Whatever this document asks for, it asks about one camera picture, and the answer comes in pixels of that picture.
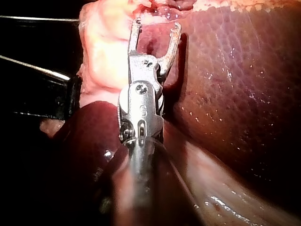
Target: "open grasper jaws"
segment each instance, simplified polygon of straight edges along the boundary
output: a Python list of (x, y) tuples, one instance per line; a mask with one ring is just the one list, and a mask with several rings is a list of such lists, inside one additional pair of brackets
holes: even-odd
[(181, 37), (181, 25), (177, 22), (174, 25), (175, 28), (171, 29), (171, 39), (167, 53), (161, 58), (155, 58), (152, 55), (140, 54), (137, 52), (138, 39), (142, 30), (142, 24), (139, 17), (133, 20), (127, 52), (129, 65), (129, 84), (133, 83), (134, 81), (148, 80), (154, 85), (156, 92), (162, 89), (162, 87), (160, 87), (162, 84), (159, 84), (157, 81), (157, 71), (159, 70), (159, 76), (162, 80), (161, 82), (164, 82), (171, 66), (173, 65)]

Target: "metal jaw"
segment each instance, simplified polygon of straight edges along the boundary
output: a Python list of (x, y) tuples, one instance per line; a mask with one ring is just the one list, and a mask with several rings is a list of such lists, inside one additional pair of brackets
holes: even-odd
[(167, 54), (162, 58), (137, 52), (141, 31), (140, 18), (134, 19), (128, 45), (128, 83), (119, 96), (118, 117), (120, 140), (135, 137), (157, 138), (163, 129), (163, 83), (174, 62), (181, 36), (181, 25), (171, 29)]

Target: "screw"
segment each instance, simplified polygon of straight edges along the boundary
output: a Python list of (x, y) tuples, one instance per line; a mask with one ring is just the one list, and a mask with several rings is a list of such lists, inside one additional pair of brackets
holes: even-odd
[(136, 87), (136, 92), (140, 95), (145, 94), (147, 92), (147, 87), (144, 84), (138, 85)]

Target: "moist tissue surface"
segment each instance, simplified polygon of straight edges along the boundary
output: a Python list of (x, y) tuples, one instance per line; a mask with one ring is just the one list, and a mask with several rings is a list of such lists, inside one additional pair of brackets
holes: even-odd
[[(143, 22), (138, 50), (156, 57), (166, 53), (173, 21), (182, 25), (182, 41), (164, 88), (169, 121), (164, 144), (204, 223), (301, 225), (274, 204), (300, 209), (294, 201), (300, 187), (289, 176), (299, 170), (293, 148), (300, 147), (295, 139), (301, 113), (298, 1), (102, 0), (85, 5), (79, 16), (84, 49), (80, 103), (85, 107), (63, 125), (59, 133), (67, 139), (60, 143), (64, 150), (73, 150), (68, 137), (75, 121), (82, 121), (73, 134), (76, 142), (93, 144), (98, 139), (111, 148), (93, 145), (87, 152), (76, 145), (76, 152), (84, 156), (102, 156), (82, 176), (95, 175), (97, 180), (105, 170), (103, 158), (117, 149), (117, 126), (101, 121), (117, 117), (119, 91), (127, 84), (130, 26), (136, 16)], [(92, 103), (97, 100), (112, 105)], [(97, 106), (111, 109), (110, 115), (84, 111)], [(90, 121), (98, 115), (99, 122)], [(102, 129), (116, 139), (96, 138)], [(84, 136), (84, 131), (91, 136)], [(83, 165), (89, 162), (95, 162), (93, 157)], [(123, 189), (127, 183), (117, 184)]]

